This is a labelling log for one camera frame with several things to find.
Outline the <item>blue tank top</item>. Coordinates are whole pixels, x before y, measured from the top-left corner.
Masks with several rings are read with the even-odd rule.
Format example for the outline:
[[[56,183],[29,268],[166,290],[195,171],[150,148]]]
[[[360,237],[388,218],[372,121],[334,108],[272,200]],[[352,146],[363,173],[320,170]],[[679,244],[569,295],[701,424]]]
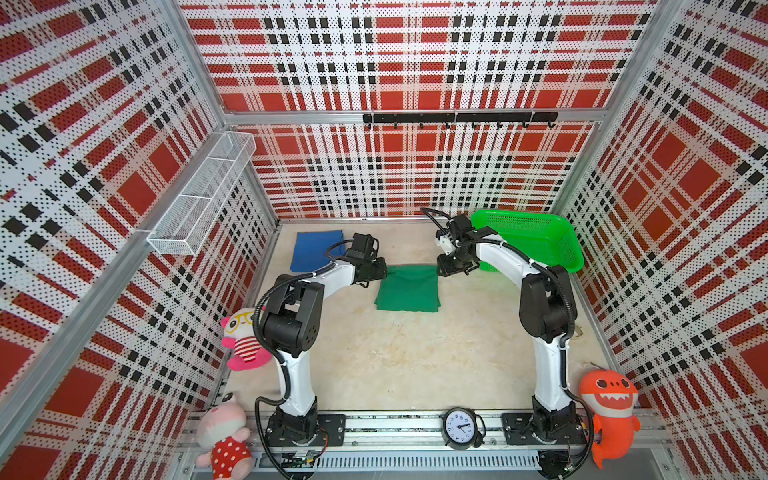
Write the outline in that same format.
[[[294,273],[306,273],[321,269],[330,262],[326,251],[343,240],[342,230],[299,232],[290,270]]]

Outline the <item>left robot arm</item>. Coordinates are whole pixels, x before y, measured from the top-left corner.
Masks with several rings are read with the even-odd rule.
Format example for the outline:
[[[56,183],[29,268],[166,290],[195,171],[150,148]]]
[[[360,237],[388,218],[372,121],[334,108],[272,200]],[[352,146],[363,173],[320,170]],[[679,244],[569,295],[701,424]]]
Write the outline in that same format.
[[[321,432],[310,350],[319,336],[324,300],[387,276],[372,235],[356,233],[338,244],[346,248],[342,255],[331,255],[319,269],[279,276],[257,302],[253,333],[276,361],[280,387],[279,397],[254,401],[258,435],[266,446],[309,445]]]

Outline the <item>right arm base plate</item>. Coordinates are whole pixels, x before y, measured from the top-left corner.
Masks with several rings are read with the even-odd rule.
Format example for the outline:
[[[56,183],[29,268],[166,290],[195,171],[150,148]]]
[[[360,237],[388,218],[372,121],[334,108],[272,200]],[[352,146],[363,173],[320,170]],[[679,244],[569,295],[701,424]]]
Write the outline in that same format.
[[[561,426],[550,427],[547,418],[532,412],[503,413],[502,430],[506,443],[514,445],[550,445],[582,447],[586,445],[588,429],[579,417]]]

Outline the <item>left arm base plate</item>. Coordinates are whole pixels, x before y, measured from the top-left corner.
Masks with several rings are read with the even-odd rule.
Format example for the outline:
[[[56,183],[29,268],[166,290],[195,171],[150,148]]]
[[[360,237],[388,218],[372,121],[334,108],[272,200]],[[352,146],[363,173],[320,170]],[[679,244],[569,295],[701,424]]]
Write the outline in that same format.
[[[268,422],[265,438],[270,447],[341,446],[345,437],[344,414],[292,416],[276,412]]]

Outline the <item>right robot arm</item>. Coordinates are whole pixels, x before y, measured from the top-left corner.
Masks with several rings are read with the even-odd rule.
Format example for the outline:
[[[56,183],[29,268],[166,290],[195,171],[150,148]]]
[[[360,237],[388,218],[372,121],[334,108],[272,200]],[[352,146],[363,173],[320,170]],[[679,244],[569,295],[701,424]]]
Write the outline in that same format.
[[[569,272],[533,259],[490,227],[474,227],[464,214],[451,217],[431,208],[422,212],[437,226],[440,276],[469,274],[485,262],[519,288],[518,316],[534,344],[531,429],[539,442],[555,443],[578,421],[568,382],[568,349],[577,319]]]

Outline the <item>green tank top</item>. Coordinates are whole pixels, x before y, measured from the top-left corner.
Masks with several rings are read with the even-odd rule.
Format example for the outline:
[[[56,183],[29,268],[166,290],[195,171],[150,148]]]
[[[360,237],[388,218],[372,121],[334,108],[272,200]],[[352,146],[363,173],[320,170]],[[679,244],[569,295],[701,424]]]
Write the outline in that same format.
[[[440,308],[438,274],[434,265],[388,267],[375,300],[378,310],[436,313]]]

